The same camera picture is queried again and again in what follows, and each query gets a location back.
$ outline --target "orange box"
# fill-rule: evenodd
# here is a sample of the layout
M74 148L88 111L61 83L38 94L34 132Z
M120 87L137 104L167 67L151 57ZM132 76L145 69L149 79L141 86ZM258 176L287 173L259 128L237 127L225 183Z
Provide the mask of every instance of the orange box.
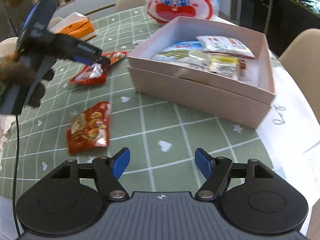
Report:
M240 40L256 59L245 59L240 81L170 63L151 60L177 41L198 35ZM129 71L138 92L163 98L256 129L275 97L268 43L263 33L210 20L177 17L129 55Z

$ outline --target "black cable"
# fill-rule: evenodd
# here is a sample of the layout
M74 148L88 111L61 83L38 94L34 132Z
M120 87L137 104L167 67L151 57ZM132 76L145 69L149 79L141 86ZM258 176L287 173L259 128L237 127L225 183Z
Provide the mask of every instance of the black cable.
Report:
M18 33L17 33L17 30L16 30L16 28L15 28L14 25L13 25L12 20L11 20L10 18L8 18L8 19L9 19L9 22L10 22L10 24L11 24L11 28L13 29L14 34L16 35L16 37L19 37L19 35L18 35Z
M19 146L20 146L18 115L16 115L16 125L17 125L17 155L16 155L16 164L14 166L14 177L13 177L12 211L13 211L13 219L14 219L14 223L16 225L16 230L17 230L18 236L21 236L19 224L18 224L18 219L17 219L17 214L16 214L16 185L17 185Z

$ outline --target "green checkered tablecloth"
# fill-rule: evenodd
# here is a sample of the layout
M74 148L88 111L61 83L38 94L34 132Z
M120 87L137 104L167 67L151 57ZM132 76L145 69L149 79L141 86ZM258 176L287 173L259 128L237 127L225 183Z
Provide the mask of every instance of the green checkered tablecloth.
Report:
M97 37L90 43L107 51L130 51L132 41L148 38L161 26L146 18L144 8L109 15L94 22ZM66 131L71 120L101 101L112 106L110 147L93 149L75 156L88 163L98 156L112 156L122 147L131 151L131 161L120 179L132 191L191 191L195 193L204 177L193 156L202 147L212 156L225 156L246 163L257 158L270 168L269 157L255 130L216 116L201 113L159 98L137 93L127 59L114 66L100 87L77 87L68 83L83 65L58 61L55 77L39 109L26 108L19 117L20 158L17 197L66 159ZM12 178L17 147L16 126L10 129L0 165L0 195L12 198ZM241 183L233 179L231 186ZM81 183L94 187L91 179Z

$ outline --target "white snack packet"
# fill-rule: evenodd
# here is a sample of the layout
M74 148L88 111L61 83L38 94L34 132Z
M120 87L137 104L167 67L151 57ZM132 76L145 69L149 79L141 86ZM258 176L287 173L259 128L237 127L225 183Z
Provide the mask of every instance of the white snack packet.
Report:
M255 58L251 50L237 39L223 36L197 36L203 51L226 53L235 57Z

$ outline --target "black cabinet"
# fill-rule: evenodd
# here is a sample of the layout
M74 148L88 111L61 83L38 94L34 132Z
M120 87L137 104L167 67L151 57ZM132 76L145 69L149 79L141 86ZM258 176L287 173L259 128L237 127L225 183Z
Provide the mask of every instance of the black cabinet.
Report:
M261 1L242 0L239 25L263 33L267 15L268 6Z
M320 15L295 0L274 0L267 33L269 48L280 56L304 30L320 29Z

